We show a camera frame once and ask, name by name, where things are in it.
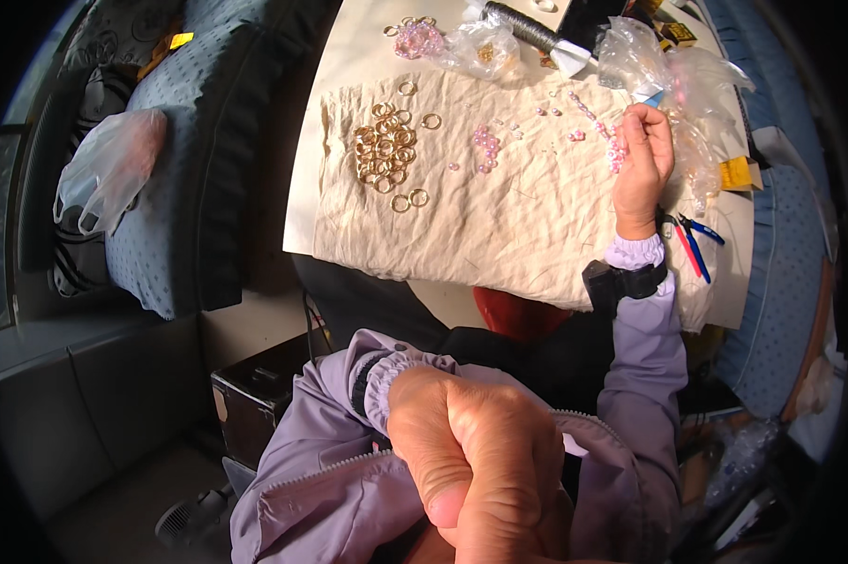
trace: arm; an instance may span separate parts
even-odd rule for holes
[[[634,270],[665,260],[654,217],[674,167],[674,152],[666,116],[655,108],[628,107],[621,130],[621,144],[630,156],[612,188],[618,236],[605,258],[612,266]],[[654,540],[650,560],[657,561],[667,556],[680,511],[675,392],[687,385],[688,368],[674,302],[672,272],[653,296],[619,302],[612,322],[615,359],[597,400],[600,418],[616,430],[637,459]]]

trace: elastic cuff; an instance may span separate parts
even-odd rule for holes
[[[610,266],[624,270],[637,270],[650,264],[659,266],[665,261],[665,246],[658,234],[640,241],[622,239],[616,235],[605,250],[605,261]]]
[[[430,367],[430,363],[423,360],[414,360],[408,358],[402,353],[393,353],[392,355],[382,358],[371,369],[371,374],[376,377],[368,378],[368,389],[364,395],[364,409],[368,414],[374,428],[377,429],[379,422],[383,422],[383,427],[386,427],[386,420],[390,417],[390,388],[393,387],[393,380],[396,376],[406,371],[408,368],[414,367]],[[386,429],[377,429],[377,431],[386,435]]]

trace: clear plastic bag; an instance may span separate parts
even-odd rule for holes
[[[513,71],[520,62],[518,39],[512,35],[511,24],[492,14],[483,20],[460,24],[443,40],[444,49],[430,57],[443,69],[496,80]]]
[[[599,48],[600,84],[624,88],[640,101],[665,93],[659,107],[671,122],[672,178],[689,182],[694,211],[703,217],[708,198],[722,187],[719,159],[710,142],[734,130],[734,119],[719,96],[733,86],[755,86],[734,63],[709,51],[689,47],[663,53],[656,34],[643,23],[625,17],[609,21],[611,28]]]
[[[724,453],[709,479],[703,502],[707,510],[716,508],[762,469],[778,431],[774,420],[750,422],[737,431],[727,426],[718,428],[716,438],[722,441]]]
[[[80,206],[80,233],[113,231],[148,181],[166,132],[167,117],[159,109],[103,119],[60,174],[54,222],[60,223],[67,209]]]
[[[669,182],[685,181],[694,195],[694,215],[706,214],[707,201],[722,188],[722,172],[712,148],[683,115],[667,111],[671,141],[675,148],[675,168]]]

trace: wrinkled fabric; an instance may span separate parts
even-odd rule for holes
[[[397,92],[406,80],[418,86],[413,96]],[[620,123],[628,98],[623,91],[598,86],[596,75],[583,81],[553,75],[494,84],[428,70],[322,96],[314,256],[380,278],[482,286],[562,309],[591,310],[579,274],[591,260],[603,258],[615,237],[615,175],[605,156],[606,142],[568,98],[569,89],[601,122]],[[353,136],[358,127],[374,124],[371,107],[385,101],[411,112],[409,126],[418,135],[407,180],[389,194],[358,181]],[[544,116],[537,115],[537,107]],[[561,116],[552,114],[553,107]],[[441,117],[439,129],[420,127],[428,113]],[[512,135],[512,123],[519,125],[520,140]],[[486,163],[484,148],[472,142],[479,124],[501,140],[499,165],[489,174],[477,171]],[[586,134],[584,141],[565,138],[576,129]],[[451,171],[449,163],[457,163],[459,170]],[[391,197],[415,188],[427,190],[430,202],[393,212]],[[672,214],[692,215],[690,190],[680,182],[666,188],[662,203]],[[707,217],[715,229],[717,214]],[[698,237],[698,243],[714,280],[719,249],[703,239]],[[677,238],[665,244],[668,266],[680,282],[681,322],[688,331],[700,331],[712,286],[694,276]]]
[[[622,261],[642,266],[660,251],[616,242]],[[565,450],[582,458],[569,558],[662,562],[679,516],[675,393],[688,381],[673,315],[674,276],[646,299],[623,299],[612,323],[615,359],[597,402],[599,417],[553,412]],[[367,417],[351,405],[368,372]],[[305,365],[293,400],[261,455],[258,475],[230,520],[234,563],[367,562],[373,551],[415,524],[424,508],[405,463],[371,453],[371,433],[387,433],[384,398],[406,367],[427,365],[478,382],[536,394],[494,368],[459,365],[391,337],[361,329],[346,350]]]

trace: wrist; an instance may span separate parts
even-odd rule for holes
[[[424,388],[451,377],[452,375],[434,367],[410,367],[403,370],[393,380],[387,395],[390,410],[425,393]]]
[[[622,239],[643,241],[656,234],[656,219],[635,219],[619,217],[615,221],[615,232]]]

